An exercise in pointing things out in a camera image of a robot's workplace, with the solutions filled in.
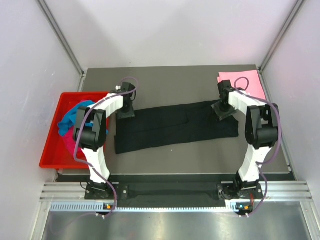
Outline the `black t shirt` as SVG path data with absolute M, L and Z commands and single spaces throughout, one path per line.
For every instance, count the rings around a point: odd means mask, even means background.
M 175 144 L 239 136 L 239 122 L 232 116 L 218 120 L 215 101 L 146 108 L 133 118 L 116 121 L 116 154 Z

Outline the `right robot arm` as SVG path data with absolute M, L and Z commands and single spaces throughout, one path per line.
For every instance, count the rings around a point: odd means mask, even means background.
M 233 192 L 245 198 L 259 183 L 259 170 L 271 148 L 278 153 L 281 140 L 279 108 L 276 104 L 246 93 L 242 88 L 232 87 L 230 80 L 217 84 L 220 100 L 211 107 L 222 121 L 236 112 L 245 115 L 244 135 L 248 143 L 242 166 L 236 173 Z

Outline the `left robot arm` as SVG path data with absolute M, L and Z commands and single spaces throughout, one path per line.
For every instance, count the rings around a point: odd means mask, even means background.
M 107 118 L 116 113 L 118 119 L 135 117 L 133 101 L 137 87 L 122 81 L 98 102 L 81 106 L 76 111 L 73 127 L 75 149 L 73 158 L 89 167 L 90 181 L 97 184 L 96 192 L 102 198 L 109 198 L 114 191 L 108 183 L 110 171 L 107 167 L 104 145 L 107 138 Z

